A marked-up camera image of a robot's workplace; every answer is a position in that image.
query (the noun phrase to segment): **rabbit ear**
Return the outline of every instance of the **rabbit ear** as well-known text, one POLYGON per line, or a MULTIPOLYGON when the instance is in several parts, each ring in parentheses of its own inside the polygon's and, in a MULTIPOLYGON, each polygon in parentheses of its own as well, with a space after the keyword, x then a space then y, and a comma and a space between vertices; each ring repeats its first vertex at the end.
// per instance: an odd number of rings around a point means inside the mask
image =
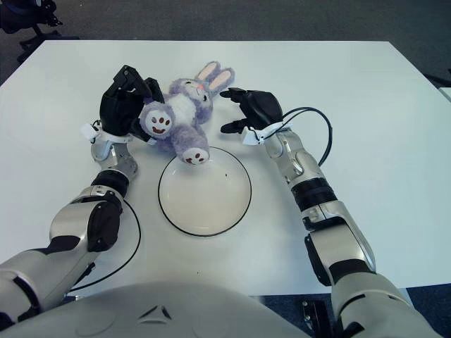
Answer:
POLYGON ((207 65, 197 74, 196 78, 201 81, 211 81, 219 73, 220 65, 217 61, 207 63, 207 65))
POLYGON ((235 72, 232 68, 227 68, 221 71, 218 76, 216 76, 214 80, 210 82, 209 91, 212 92, 213 95, 219 93, 221 90, 228 87, 228 85, 233 82, 234 77, 235 72))

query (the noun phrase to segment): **silver robot arm segment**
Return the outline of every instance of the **silver robot arm segment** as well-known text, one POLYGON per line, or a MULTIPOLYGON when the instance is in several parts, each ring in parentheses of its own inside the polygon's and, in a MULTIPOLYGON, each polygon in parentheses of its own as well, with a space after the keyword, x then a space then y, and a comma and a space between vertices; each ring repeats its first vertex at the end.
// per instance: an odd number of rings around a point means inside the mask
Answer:
POLYGON ((398 289, 376 273, 374 254, 318 163, 291 130, 265 141, 301 210, 319 282, 332 286, 339 337, 439 337, 398 289))
POLYGON ((101 172, 93 183, 53 219, 50 245, 0 265, 0 330, 58 306, 116 242, 123 197, 137 164, 125 143, 108 147, 107 157, 96 159, 101 172))

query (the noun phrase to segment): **rabbit paw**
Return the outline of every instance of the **rabbit paw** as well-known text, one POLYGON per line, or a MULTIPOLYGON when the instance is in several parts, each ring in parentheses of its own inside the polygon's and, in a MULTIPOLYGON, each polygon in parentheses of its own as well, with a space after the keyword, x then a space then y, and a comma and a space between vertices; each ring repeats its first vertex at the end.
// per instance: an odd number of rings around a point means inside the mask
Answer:
POLYGON ((186 163, 197 165, 207 162, 210 158, 209 153, 200 148, 189 148, 183 152, 183 160, 186 163))
POLYGON ((169 131, 173 126, 173 118, 168 111, 168 107, 163 104, 156 104, 152 102, 149 104, 150 109, 146 111, 144 125, 142 125, 144 131, 150 136, 157 139, 163 139, 168 136, 169 131))

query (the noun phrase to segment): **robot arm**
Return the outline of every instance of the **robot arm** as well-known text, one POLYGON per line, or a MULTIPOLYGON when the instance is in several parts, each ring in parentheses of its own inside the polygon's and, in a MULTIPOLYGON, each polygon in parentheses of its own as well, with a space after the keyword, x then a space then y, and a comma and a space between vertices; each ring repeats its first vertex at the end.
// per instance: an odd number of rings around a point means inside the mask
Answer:
POLYGON ((230 88, 221 96, 239 103, 246 116, 221 131, 240 132, 245 144, 264 144, 301 210, 314 273, 321 284, 332 286, 335 334, 439 337, 397 288, 376 273, 371 247, 298 135, 288 125, 271 130, 272 124, 283 121, 274 95, 230 88), (250 138, 243 134, 254 134, 254 141, 246 142, 250 138))
POLYGON ((0 331, 58 306, 89 274, 97 256, 116 242, 123 197, 137 172, 128 133, 152 95, 162 99, 158 83, 142 80, 133 68, 124 66, 115 77, 100 110, 109 132, 97 129, 91 148, 101 172, 55 216, 47 248, 24 251, 0 265, 0 331), (127 129, 119 130, 124 125, 127 129))

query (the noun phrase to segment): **paw pad print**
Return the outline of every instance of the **paw pad print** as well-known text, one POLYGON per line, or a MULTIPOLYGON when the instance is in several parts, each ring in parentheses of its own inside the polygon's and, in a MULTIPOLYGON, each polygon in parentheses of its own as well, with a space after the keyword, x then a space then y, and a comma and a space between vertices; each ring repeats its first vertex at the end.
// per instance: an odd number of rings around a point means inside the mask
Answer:
POLYGON ((165 111, 150 111, 146 117, 146 127, 152 136, 161 136, 172 128, 172 120, 165 111))
POLYGON ((183 160, 192 165, 205 163, 209 157, 209 153, 200 148, 189 148, 183 153, 183 160))

